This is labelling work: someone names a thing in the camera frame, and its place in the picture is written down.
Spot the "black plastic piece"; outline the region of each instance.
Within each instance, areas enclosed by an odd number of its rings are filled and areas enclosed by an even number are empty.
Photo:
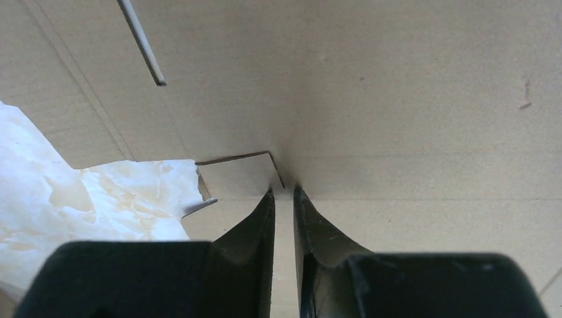
[[[373,253],[300,187],[294,222],[300,317],[547,317],[506,256]]]
[[[268,191],[215,242],[65,244],[15,317],[269,317],[274,224]]]

